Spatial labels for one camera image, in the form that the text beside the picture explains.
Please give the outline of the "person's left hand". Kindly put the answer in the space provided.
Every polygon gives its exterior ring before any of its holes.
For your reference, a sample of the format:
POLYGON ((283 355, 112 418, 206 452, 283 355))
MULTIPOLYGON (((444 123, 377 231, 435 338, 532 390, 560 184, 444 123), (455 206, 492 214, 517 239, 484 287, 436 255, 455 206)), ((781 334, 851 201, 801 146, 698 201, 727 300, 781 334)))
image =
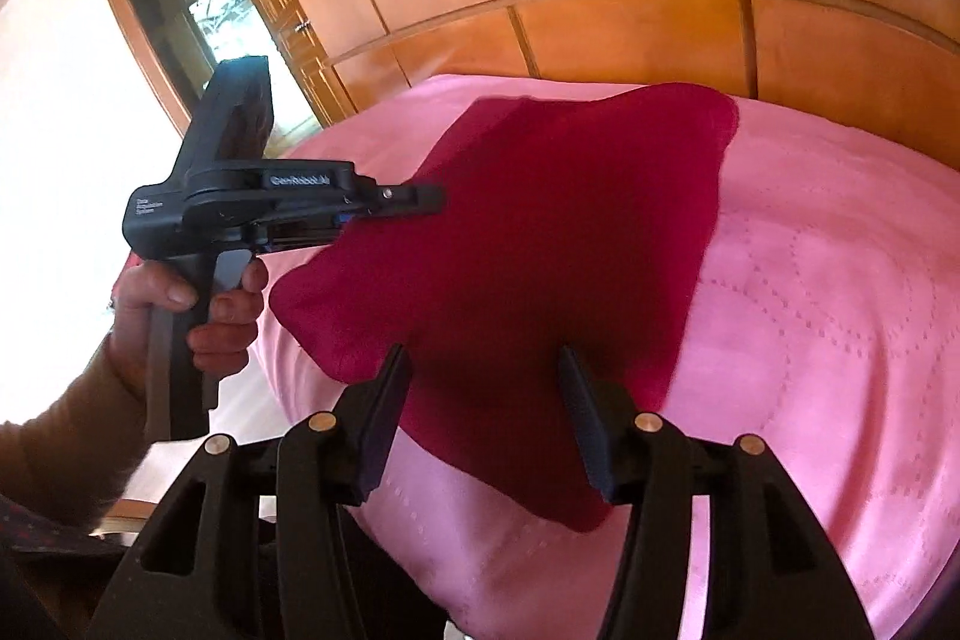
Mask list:
MULTIPOLYGON (((249 347, 257 338, 268 283, 262 260, 247 263, 233 291, 212 299, 212 314, 185 338, 195 369, 217 380, 231 377, 249 362, 249 347)), ((114 321, 106 338, 106 353, 114 374, 135 398, 146 398, 149 325, 153 315, 183 314, 199 302, 199 294, 181 276, 160 262, 128 268, 117 281, 114 321)))

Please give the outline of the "left forearm brown sleeve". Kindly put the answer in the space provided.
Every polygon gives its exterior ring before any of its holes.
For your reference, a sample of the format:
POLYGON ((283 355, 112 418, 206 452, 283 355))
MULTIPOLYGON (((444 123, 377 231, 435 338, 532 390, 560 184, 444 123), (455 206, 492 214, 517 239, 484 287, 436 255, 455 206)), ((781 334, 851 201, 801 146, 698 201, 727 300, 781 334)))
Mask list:
POLYGON ((2 425, 2 497, 57 525, 93 530, 146 452, 145 402, 99 346, 47 411, 2 425))

